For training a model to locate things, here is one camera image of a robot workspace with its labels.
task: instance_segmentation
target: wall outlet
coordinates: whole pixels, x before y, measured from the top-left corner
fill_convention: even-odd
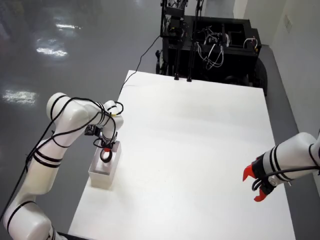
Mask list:
[[[290,33],[290,31],[292,29],[292,22],[287,14],[284,15],[283,22],[284,22],[284,25],[285,25],[287,32]]]

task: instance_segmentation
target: red object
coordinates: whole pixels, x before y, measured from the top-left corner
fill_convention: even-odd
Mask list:
[[[247,167],[244,169],[242,181],[246,180],[248,176],[251,176],[251,177],[253,177],[254,179],[256,179],[256,176],[255,176],[254,172],[252,171],[252,164],[250,164],[249,166],[247,166]]]
[[[267,197],[267,195],[261,190],[261,188],[259,189],[259,193],[260,195],[254,198],[256,202],[261,202]]]

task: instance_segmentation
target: white wall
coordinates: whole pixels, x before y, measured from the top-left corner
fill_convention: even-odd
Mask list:
[[[248,0],[243,18],[258,29],[262,44],[272,44],[285,4],[286,0]]]
[[[184,15],[195,16],[196,6],[197,6],[197,0],[189,0],[188,6],[185,8]],[[202,13],[201,13],[202,16],[204,16],[206,13],[206,7],[207,7],[207,0],[204,0],[203,6],[202,6]]]
[[[287,0],[272,43],[282,82],[300,132],[320,128],[319,0]],[[284,15],[292,22],[288,33]],[[320,176],[315,177],[320,190]]]
[[[235,19],[243,19],[247,7],[248,0],[235,0],[233,7],[233,17]]]

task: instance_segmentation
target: black frame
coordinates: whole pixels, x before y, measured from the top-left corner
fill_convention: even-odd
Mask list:
[[[165,74],[174,76],[174,79],[176,80],[179,79],[179,76],[183,76],[186,77],[189,82],[191,82],[192,79],[225,82],[225,79],[228,77],[244,78],[246,76],[248,76],[249,81],[252,82],[253,79],[251,76],[255,71],[256,62],[262,46],[258,30],[252,28],[250,21],[246,19],[199,17],[200,10],[201,0],[198,0],[196,16],[184,16],[181,27],[188,27],[185,28],[186,35],[180,42],[168,37],[162,39],[162,54],[163,60],[166,63]],[[207,25],[221,25],[222,46],[225,58],[222,67],[213,68],[205,74],[207,76],[204,76],[203,71],[201,72],[201,65],[203,63],[202,59],[198,56],[197,47],[195,45],[197,31],[194,31],[198,29],[198,25],[203,26],[204,23],[207,23]],[[245,48],[239,45],[227,47],[225,32],[232,32],[231,30],[233,28],[242,29],[243,42],[248,38],[256,38],[258,41],[257,48],[255,49],[255,46],[250,44],[250,41],[247,42]],[[209,45],[203,45],[202,47],[203,53],[208,53],[211,49],[211,46]],[[218,56],[219,53],[220,49],[214,49],[212,51],[212,56]]]

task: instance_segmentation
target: black stripe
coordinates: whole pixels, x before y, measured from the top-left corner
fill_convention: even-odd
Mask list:
[[[56,103],[59,101],[59,99],[62,99],[63,97],[67,97],[67,95],[62,95],[62,96],[58,97],[58,98],[53,102],[53,104],[52,104],[52,106],[51,106],[51,110],[50,110],[50,118],[51,118],[51,120],[53,120],[52,114],[53,114],[54,107],[55,107]]]
[[[33,157],[34,157],[34,159],[38,162],[38,163],[40,163],[40,164],[42,164],[42,165],[44,165],[44,166],[46,166],[46,167],[49,167],[49,168],[52,168],[52,169],[56,169],[56,168],[58,168],[58,167],[60,167],[60,164],[58,164],[58,165],[55,165],[55,164],[50,164],[50,163],[47,163],[47,162],[45,162],[45,161],[42,161],[40,158],[38,158],[37,157],[37,155],[33,155]]]
[[[54,226],[51,224],[51,227],[52,227],[52,240],[56,240],[56,230],[54,228]]]
[[[102,112],[101,112],[100,121],[99,121],[99,123],[98,123],[97,125],[101,124],[101,123],[105,120],[105,118],[106,118],[106,115],[105,115],[105,111],[106,111],[106,110],[105,110],[105,106],[104,106],[101,102],[98,102],[98,104],[99,104]]]
[[[52,136],[52,140],[54,141],[55,144],[57,144],[60,148],[63,148],[63,149],[67,149],[68,147],[71,146],[71,145],[69,145],[69,146],[62,146],[62,145],[60,145],[60,144],[57,143],[57,141],[55,140],[55,136],[54,136],[54,135]]]
[[[9,235],[10,235],[9,226],[10,226],[10,223],[11,223],[12,218],[13,218],[14,215],[19,211],[20,208],[22,208],[24,205],[29,204],[29,203],[34,203],[34,204],[36,204],[34,201],[25,201],[25,202],[21,203],[21,204],[13,211],[13,213],[12,213],[11,216],[9,217],[9,221],[8,221],[8,223],[7,223],[7,225],[6,225],[6,230],[8,231]]]
[[[42,154],[39,150],[37,150],[35,153],[38,154],[43,159],[51,161],[51,162],[54,162],[54,163],[60,163],[62,161],[62,158],[61,159],[56,159],[56,158],[52,158],[52,157],[46,156],[46,155]]]
[[[311,144],[311,145],[309,146],[309,155],[310,155],[310,157],[311,157],[314,165],[316,165],[317,167],[319,167],[319,164],[316,162],[314,156],[312,156],[312,154],[311,154],[311,147],[312,147],[312,145],[313,145],[313,144]]]
[[[281,171],[281,168],[279,166],[279,163],[278,163],[278,159],[277,159],[277,148],[278,148],[279,145],[277,145],[274,149],[274,154],[273,154],[273,158],[274,158],[274,163],[276,165],[276,167],[278,168],[278,171]],[[293,179],[291,179],[290,177],[287,177],[284,173],[281,173],[280,174],[284,179],[288,180],[288,181],[292,181]]]
[[[113,106],[109,107],[109,108],[107,109],[107,111],[109,112],[110,109],[113,109],[113,108],[115,108],[115,107],[117,107],[117,106],[116,106],[116,105],[113,105]]]
[[[271,151],[270,151],[269,160],[270,160],[270,165],[271,165],[272,171],[273,171],[273,172],[276,172],[274,163],[272,162],[272,153],[273,153],[274,149],[275,149],[275,147],[272,148]],[[284,181],[284,180],[282,180],[282,179],[279,177],[278,174],[276,174],[276,177],[277,177],[279,180]]]

